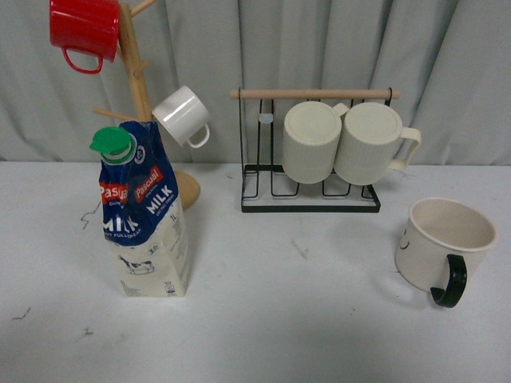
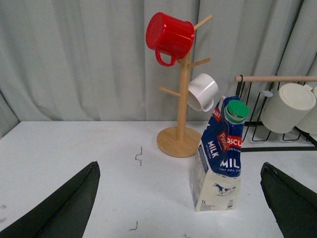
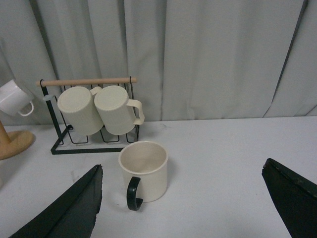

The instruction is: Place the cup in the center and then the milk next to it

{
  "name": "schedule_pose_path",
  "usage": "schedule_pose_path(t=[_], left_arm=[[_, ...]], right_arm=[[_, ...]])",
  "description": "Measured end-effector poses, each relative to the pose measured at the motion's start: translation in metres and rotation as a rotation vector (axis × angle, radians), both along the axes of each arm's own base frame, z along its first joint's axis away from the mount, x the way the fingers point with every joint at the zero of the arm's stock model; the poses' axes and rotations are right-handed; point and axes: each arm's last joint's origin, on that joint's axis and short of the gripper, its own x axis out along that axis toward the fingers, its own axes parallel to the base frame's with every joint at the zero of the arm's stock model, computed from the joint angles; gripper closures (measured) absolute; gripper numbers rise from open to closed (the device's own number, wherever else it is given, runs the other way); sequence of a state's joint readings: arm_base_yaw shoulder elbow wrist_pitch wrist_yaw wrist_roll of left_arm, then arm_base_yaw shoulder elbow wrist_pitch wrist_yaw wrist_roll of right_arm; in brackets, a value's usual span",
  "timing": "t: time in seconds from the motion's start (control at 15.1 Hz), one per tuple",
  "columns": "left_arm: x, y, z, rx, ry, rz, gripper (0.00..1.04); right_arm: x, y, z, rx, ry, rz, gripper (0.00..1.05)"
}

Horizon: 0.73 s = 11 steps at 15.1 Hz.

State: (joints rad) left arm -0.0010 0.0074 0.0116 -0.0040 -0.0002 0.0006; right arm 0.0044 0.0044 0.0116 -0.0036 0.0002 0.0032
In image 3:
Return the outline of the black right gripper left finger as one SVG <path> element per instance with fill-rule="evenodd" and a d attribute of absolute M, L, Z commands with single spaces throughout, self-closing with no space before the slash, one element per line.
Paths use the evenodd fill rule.
<path fill-rule="evenodd" d="M 95 165 L 12 238 L 89 238 L 102 201 L 103 169 Z"/>

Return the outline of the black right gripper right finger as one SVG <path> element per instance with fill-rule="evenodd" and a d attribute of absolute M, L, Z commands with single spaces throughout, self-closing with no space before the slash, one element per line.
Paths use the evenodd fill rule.
<path fill-rule="evenodd" d="M 317 185 L 272 158 L 262 176 L 282 221 L 293 238 L 317 236 Z"/>

